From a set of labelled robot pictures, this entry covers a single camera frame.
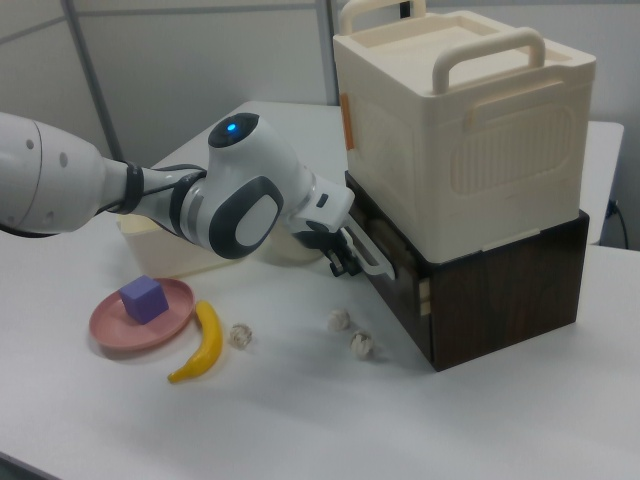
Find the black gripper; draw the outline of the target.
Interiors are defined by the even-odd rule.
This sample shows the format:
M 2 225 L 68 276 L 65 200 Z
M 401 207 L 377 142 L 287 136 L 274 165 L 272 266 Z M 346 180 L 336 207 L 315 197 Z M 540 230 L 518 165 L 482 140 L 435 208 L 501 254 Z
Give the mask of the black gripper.
M 299 231 L 293 237 L 304 247 L 319 250 L 328 258 L 330 269 L 335 277 L 340 277 L 349 272 L 349 265 L 344 263 L 344 255 L 349 251 L 353 261 L 361 266 L 359 251 L 354 245 L 349 232 L 329 232 L 326 228 L 320 230 Z

